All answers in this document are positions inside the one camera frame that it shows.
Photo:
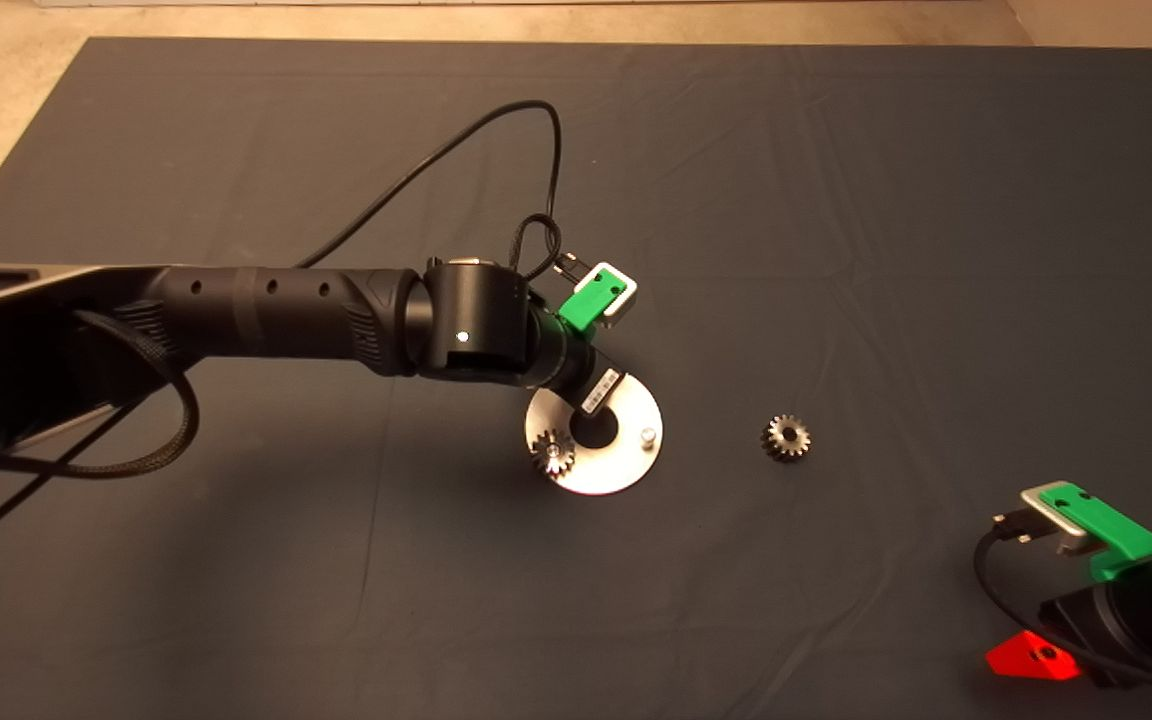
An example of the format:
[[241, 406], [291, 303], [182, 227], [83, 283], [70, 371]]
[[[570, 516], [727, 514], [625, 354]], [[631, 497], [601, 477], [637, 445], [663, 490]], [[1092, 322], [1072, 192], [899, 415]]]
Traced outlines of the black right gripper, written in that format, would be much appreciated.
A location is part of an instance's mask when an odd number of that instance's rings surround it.
[[[1092, 553], [1094, 583], [1039, 606], [1043, 628], [1083, 650], [1152, 670], [1152, 559], [1130, 561], [1115, 578], [1102, 573], [1106, 551]], [[1070, 682], [1082, 667], [1043, 635], [1021, 630], [986, 652], [998, 676]]]

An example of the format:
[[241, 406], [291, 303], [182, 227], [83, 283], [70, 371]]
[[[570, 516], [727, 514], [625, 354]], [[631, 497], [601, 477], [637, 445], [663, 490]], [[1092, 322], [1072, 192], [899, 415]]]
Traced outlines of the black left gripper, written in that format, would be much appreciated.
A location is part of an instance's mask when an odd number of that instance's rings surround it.
[[548, 389], [576, 414], [594, 416], [626, 381], [611, 361], [548, 306], [531, 306], [531, 387]]

